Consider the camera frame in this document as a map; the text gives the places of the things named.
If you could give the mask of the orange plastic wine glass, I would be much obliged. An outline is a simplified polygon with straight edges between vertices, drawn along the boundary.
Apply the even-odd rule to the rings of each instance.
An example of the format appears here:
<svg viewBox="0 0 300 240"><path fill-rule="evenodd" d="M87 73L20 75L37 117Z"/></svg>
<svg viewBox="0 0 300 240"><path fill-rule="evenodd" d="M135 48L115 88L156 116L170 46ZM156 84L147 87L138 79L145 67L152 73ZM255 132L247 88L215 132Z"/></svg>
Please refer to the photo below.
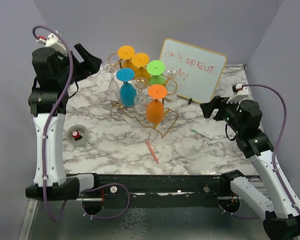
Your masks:
<svg viewBox="0 0 300 240"><path fill-rule="evenodd" d="M148 95L152 98L146 107L145 117L153 124L159 124L164 119L164 105L161 102L167 96L167 89L160 84L153 84L148 88Z"/></svg>

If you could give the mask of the clear tall wine glass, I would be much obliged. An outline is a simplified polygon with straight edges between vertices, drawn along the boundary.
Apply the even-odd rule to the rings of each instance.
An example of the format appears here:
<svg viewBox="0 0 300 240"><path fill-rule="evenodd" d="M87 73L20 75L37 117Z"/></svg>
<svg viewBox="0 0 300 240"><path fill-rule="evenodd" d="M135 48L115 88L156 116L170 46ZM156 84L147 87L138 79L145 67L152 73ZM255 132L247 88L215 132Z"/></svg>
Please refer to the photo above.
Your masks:
<svg viewBox="0 0 300 240"><path fill-rule="evenodd" d="M120 88L115 81L115 73L119 69L119 64L113 60L108 60L103 64L103 70L111 74L111 79L108 85L108 97L113 102L117 102L120 99Z"/></svg>

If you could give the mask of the yellow plastic wine glass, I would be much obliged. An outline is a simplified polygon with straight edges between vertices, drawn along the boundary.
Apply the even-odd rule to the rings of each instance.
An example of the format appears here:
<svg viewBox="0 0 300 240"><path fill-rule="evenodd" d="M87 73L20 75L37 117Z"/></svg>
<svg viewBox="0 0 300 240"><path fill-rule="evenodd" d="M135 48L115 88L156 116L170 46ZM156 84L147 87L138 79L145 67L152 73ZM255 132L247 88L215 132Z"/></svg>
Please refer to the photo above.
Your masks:
<svg viewBox="0 0 300 240"><path fill-rule="evenodd" d="M135 49L130 45L123 45L117 50L118 57L122 60L121 65L123 68L130 68L134 70L132 64L132 57L135 55Z"/></svg>
<svg viewBox="0 0 300 240"><path fill-rule="evenodd" d="M146 53L144 52L136 53L132 57L131 61L132 64L136 67L136 70L134 71L135 78L143 77L148 80L151 78L151 75L148 73L146 68L147 64L150 61L150 58Z"/></svg>

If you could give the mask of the blue plastic wine glass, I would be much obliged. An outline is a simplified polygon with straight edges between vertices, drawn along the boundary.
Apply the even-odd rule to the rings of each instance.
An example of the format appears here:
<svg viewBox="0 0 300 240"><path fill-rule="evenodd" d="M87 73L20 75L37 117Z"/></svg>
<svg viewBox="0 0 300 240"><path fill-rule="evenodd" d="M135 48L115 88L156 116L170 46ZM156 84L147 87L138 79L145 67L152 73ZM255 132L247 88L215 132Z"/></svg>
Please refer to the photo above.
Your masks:
<svg viewBox="0 0 300 240"><path fill-rule="evenodd" d="M132 81L135 77L135 72L131 68L122 68L117 71L116 78L123 82L120 88L120 101L126 107L134 106L134 99L137 95L137 91L129 81Z"/></svg>

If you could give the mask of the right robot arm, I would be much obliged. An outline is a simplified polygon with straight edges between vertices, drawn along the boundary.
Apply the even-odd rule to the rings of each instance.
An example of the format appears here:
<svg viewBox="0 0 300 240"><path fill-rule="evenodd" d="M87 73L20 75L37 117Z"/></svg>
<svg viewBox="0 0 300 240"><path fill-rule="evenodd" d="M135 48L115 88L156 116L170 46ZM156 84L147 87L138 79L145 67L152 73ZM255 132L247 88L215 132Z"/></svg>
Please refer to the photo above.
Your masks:
<svg viewBox="0 0 300 240"><path fill-rule="evenodd" d="M225 121L235 132L235 142L257 171L268 196L256 189L238 170L222 174L219 189L226 195L233 193L243 199L262 220L271 240L291 240L300 236L300 199L291 188L268 136L260 129L262 111L251 99L229 103L229 98L215 96L200 104L208 119L214 110L215 121Z"/></svg>

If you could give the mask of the green plastic wine glass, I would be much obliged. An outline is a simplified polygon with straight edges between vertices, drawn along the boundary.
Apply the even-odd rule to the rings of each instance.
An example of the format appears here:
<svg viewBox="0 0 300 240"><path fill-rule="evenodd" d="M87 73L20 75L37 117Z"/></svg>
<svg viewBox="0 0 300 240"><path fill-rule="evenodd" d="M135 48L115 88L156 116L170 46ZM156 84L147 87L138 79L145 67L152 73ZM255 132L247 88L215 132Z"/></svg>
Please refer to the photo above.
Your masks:
<svg viewBox="0 0 300 240"><path fill-rule="evenodd" d="M166 81L162 73L165 71L165 64L160 60L152 60L148 63L147 72L151 75L149 85L163 85Z"/></svg>

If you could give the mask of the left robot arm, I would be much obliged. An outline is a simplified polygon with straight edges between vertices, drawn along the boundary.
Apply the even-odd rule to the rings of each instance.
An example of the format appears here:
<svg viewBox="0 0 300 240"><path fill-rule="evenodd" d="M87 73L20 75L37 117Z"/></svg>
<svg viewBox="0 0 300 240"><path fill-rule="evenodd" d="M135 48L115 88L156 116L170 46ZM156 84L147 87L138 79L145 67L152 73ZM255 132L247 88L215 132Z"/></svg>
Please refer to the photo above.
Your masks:
<svg viewBox="0 0 300 240"><path fill-rule="evenodd" d="M81 192L93 198L101 190L92 173L67 175L63 163L63 129L69 100L68 87L96 74L102 60L80 43L81 55L67 56L52 47L32 52L36 76L28 98L36 129L37 163L33 184L25 189L27 198L38 201L75 200Z"/></svg>

